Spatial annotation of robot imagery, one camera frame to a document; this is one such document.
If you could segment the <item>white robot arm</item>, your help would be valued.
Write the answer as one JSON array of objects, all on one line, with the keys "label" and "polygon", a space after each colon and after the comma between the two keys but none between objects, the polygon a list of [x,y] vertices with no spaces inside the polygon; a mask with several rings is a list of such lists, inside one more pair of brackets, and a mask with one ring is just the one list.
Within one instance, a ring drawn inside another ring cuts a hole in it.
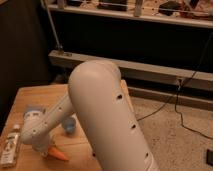
[{"label": "white robot arm", "polygon": [[77,116],[103,171],[160,171],[113,62],[91,60],[76,66],[66,94],[52,109],[24,115],[22,142],[46,151],[49,132],[72,114]]}]

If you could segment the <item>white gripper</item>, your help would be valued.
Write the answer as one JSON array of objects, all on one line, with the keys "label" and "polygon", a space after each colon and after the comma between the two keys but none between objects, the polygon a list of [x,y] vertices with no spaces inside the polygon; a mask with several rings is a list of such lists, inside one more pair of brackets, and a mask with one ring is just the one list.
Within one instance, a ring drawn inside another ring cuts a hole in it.
[{"label": "white gripper", "polygon": [[43,138],[36,140],[32,144],[32,148],[39,152],[43,157],[48,155],[49,148],[54,145],[54,141],[50,135],[46,135]]}]

